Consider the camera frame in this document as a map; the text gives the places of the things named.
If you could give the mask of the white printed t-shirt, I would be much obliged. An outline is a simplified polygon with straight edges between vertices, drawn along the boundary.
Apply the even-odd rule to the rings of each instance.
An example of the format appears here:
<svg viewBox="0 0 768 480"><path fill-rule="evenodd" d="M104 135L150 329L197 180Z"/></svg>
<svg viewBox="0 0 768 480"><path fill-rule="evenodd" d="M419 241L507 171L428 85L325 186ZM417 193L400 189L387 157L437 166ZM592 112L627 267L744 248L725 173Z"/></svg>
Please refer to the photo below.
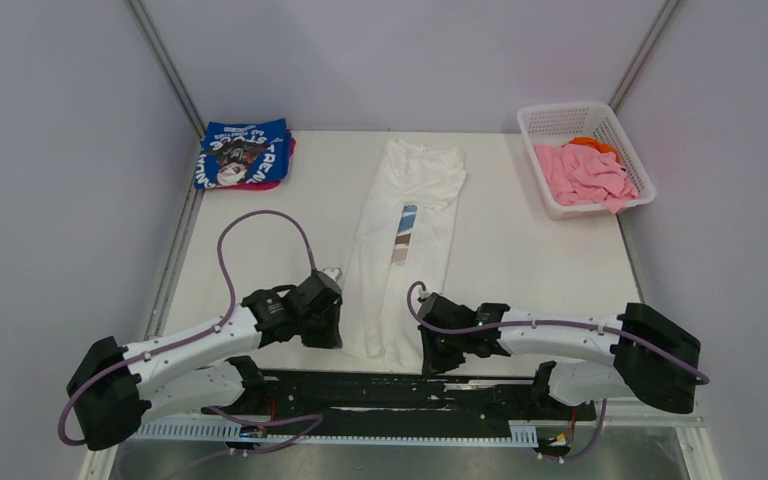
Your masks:
<svg viewBox="0 0 768 480"><path fill-rule="evenodd" d="M344 269L340 334L348 354L420 370L421 333L407 293L416 281L443 287L466 179L458 147L384 144Z"/></svg>

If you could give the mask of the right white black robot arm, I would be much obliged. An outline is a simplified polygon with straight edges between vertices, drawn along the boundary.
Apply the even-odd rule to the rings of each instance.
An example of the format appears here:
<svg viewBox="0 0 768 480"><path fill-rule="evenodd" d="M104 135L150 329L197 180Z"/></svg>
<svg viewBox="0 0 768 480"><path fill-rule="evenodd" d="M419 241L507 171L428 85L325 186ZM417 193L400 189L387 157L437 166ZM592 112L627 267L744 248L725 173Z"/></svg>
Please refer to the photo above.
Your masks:
<svg viewBox="0 0 768 480"><path fill-rule="evenodd" d="M668 413L690 414L709 378L700 341L654 308L630 302L618 314L560 317L504 303L475 309L438 293L408 303L422 336L422 373L433 376L480 358L546 355L531 403L544 417L592 400L634 397Z"/></svg>

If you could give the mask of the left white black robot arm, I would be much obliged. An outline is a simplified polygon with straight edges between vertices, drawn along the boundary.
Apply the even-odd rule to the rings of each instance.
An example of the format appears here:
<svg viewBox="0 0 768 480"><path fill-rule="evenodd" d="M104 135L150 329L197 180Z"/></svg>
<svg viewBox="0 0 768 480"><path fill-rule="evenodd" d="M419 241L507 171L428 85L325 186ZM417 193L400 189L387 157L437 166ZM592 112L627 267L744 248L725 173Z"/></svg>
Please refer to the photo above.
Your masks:
<svg viewBox="0 0 768 480"><path fill-rule="evenodd" d="M295 337L308 348L338 349L342 290L322 270L298 285L260 289L223 315L153 340L94 342L67 384L58 428L73 413L76 445L100 451L154 420L202 407L258 411L266 386L249 353Z"/></svg>

